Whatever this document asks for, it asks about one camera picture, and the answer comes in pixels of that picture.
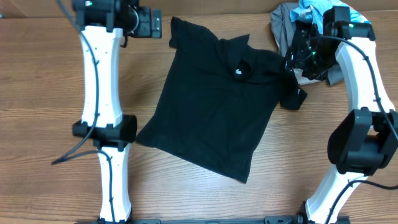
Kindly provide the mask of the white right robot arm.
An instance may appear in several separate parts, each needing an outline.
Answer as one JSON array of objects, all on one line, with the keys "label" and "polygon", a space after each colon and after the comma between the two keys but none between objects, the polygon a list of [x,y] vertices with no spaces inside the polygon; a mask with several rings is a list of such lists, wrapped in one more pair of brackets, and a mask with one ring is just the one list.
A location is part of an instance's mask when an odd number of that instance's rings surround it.
[{"label": "white right robot arm", "polygon": [[349,102],[347,117],[328,140],[328,172],[292,222],[348,223],[339,215],[345,202],[397,150],[397,112],[379,73],[373,27],[353,22],[348,7],[335,6],[324,13],[321,32],[315,25],[297,25],[284,63],[311,80],[322,80],[338,65]]}]

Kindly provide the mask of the black polo shirt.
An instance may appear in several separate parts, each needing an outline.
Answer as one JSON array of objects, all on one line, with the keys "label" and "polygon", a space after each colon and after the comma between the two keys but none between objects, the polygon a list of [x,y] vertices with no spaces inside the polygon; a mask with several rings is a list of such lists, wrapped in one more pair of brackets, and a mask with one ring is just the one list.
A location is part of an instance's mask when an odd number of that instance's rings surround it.
[{"label": "black polo shirt", "polygon": [[248,35],[219,39],[178,17],[170,33],[175,57],[137,142],[246,183],[275,107],[298,110],[307,93],[281,55],[252,48]]}]

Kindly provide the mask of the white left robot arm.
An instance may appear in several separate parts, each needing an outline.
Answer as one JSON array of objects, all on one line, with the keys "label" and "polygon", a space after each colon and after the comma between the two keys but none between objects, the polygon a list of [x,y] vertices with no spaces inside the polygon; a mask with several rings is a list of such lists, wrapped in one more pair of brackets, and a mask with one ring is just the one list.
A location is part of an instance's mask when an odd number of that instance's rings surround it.
[{"label": "white left robot arm", "polygon": [[97,223],[132,223],[128,191],[129,151],[137,118],[119,100],[119,50],[129,37],[162,36],[162,12],[139,1],[72,2],[84,60],[85,100],[74,136],[92,139],[101,167],[102,205]]}]

